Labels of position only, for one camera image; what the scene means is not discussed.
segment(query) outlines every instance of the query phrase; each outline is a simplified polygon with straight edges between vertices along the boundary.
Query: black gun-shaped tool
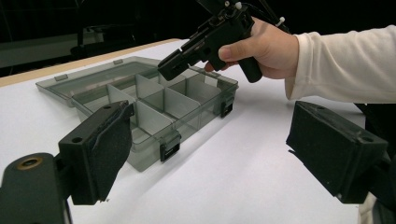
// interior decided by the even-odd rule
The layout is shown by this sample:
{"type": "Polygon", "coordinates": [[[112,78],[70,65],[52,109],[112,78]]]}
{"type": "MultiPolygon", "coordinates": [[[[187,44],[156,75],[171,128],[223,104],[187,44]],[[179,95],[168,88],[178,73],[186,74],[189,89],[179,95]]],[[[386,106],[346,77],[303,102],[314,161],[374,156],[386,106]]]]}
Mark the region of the black gun-shaped tool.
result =
{"type": "MultiPolygon", "coordinates": [[[[197,0],[213,17],[198,27],[189,42],[170,54],[158,64],[159,72],[171,80],[190,66],[209,61],[216,71],[226,63],[219,58],[220,47],[250,37],[254,24],[248,8],[236,0],[197,0]]],[[[257,82],[262,72],[257,61],[251,57],[238,62],[249,82],[257,82]]]]}

